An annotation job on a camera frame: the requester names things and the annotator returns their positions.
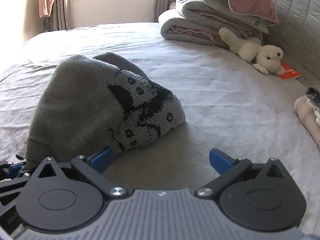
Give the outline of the grey quilted headboard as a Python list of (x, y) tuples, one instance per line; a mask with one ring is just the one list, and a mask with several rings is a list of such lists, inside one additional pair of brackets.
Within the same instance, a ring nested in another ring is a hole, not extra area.
[(319, 0), (272, 1), (279, 24), (268, 28), (265, 41), (283, 50), (303, 84), (319, 86)]

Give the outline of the white plush dog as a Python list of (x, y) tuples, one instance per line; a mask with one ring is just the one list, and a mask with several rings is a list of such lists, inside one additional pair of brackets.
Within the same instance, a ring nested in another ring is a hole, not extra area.
[(281, 48), (273, 45), (262, 45), (261, 41), (256, 37), (238, 38), (227, 28), (221, 28), (219, 35), (233, 54), (252, 64), (252, 67), (261, 74), (268, 75), (271, 73), (277, 76), (285, 74), (285, 69), (281, 65), (283, 58)]

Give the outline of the dark grey folded garment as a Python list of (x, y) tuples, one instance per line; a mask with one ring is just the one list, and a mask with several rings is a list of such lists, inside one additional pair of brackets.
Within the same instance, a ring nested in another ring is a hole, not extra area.
[(317, 86), (309, 86), (306, 89), (305, 95), (310, 99), (314, 104), (320, 103), (320, 88)]

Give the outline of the folded grey quilt stack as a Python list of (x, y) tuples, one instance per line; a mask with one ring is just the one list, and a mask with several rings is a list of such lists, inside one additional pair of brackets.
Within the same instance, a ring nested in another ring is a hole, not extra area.
[(174, 6), (158, 17), (161, 36), (166, 40), (227, 47), (219, 35), (221, 28), (238, 38), (256, 37), (261, 42), (270, 22), (232, 12), (227, 0), (176, 0)]

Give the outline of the beige folded clothes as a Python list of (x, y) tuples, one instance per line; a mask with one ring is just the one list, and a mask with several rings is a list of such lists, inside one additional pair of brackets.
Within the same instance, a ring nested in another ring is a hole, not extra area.
[(310, 133), (319, 148), (319, 125), (316, 123), (316, 116), (314, 115), (313, 108), (307, 104), (306, 96), (301, 96), (295, 101), (294, 110), (298, 115), (300, 122)]

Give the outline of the grey bed sheet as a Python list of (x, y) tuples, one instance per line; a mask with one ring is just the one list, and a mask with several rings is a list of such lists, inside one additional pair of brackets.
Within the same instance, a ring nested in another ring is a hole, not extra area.
[(229, 51), (168, 41), (157, 23), (42, 33), (26, 43), (1, 31), (1, 159), (15, 161), (56, 65), (74, 54), (114, 52), (180, 100), (185, 123), (116, 157), (106, 176), (127, 189), (197, 189), (217, 177), (212, 148), (254, 163), (278, 158), (303, 192), (305, 233), (319, 234), (319, 150), (293, 106), (298, 80), (264, 76)]

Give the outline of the orange book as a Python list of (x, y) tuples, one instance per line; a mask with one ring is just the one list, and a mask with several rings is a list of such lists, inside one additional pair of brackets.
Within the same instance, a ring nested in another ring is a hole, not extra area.
[(282, 80), (294, 80), (302, 76), (298, 71), (290, 67), (288, 64), (284, 62), (281, 62), (280, 64), (285, 70), (285, 73), (279, 76), (279, 78)]

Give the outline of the grey patterned knit sweater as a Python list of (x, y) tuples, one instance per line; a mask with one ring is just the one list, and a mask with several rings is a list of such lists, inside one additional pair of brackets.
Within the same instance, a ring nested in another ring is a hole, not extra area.
[(74, 55), (57, 65), (17, 158), (31, 169), (46, 157), (68, 162), (106, 147), (118, 154), (184, 121), (176, 95), (131, 61), (115, 53)]

